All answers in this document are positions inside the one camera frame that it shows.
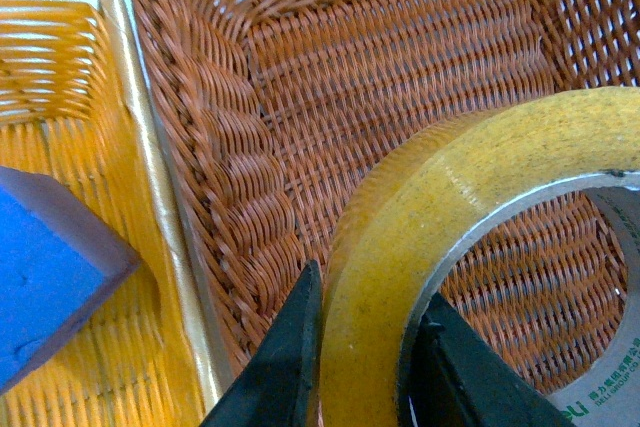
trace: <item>brown wicker basket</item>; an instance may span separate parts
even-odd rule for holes
[[[637,85],[639,3],[134,0],[235,370],[305,259],[325,264],[363,176],[414,132],[562,90]],[[577,193],[495,229],[443,292],[548,392],[607,346],[624,308],[612,292],[624,292],[625,276],[615,236]],[[531,284],[545,288],[509,302],[493,295]],[[575,312],[581,322],[568,321]],[[516,337],[519,348],[507,349]]]

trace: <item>woven rattan texture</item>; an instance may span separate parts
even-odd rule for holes
[[[615,234],[582,193],[494,228],[441,291],[543,393],[583,374],[622,318],[626,267]]]
[[[327,260],[354,189],[413,133],[553,92],[531,2],[357,0],[251,30],[251,78],[307,257]]]
[[[636,82],[637,0],[625,7],[628,22],[612,25],[621,3],[565,0],[562,10],[559,2],[134,0],[156,107],[236,369],[301,262],[326,258],[359,180],[411,133],[456,112],[595,85],[592,61],[573,67],[591,55],[571,47],[582,30],[605,38],[626,32],[628,44],[618,41],[597,56],[612,66],[631,59],[629,76],[610,75],[606,83]],[[564,17],[576,12],[589,22],[565,28]],[[557,215],[584,199],[563,202]],[[527,222],[542,222],[530,215]],[[598,245],[596,257],[608,249],[604,240]],[[480,295],[466,292],[469,302]],[[619,299],[590,298],[610,302],[619,315]],[[597,348],[607,341],[599,338]],[[519,357],[525,376],[538,354]],[[552,387],[548,373],[529,378],[542,390]]]
[[[141,155],[101,14],[85,2],[0,0],[0,165],[57,178],[146,264],[0,398],[0,425],[197,425],[202,417]]]

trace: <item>yellow wicker basket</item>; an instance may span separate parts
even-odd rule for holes
[[[218,394],[136,59],[122,0],[0,0],[0,165],[57,178],[146,263],[2,426],[197,425]]]

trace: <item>sponge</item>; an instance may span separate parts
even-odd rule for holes
[[[70,340],[140,262],[53,178],[0,167],[0,394]]]

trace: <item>black plastic piece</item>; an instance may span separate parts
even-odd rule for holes
[[[309,262],[258,352],[201,427],[316,424],[321,307],[318,264]]]
[[[570,427],[440,295],[413,349],[410,398],[419,427]]]

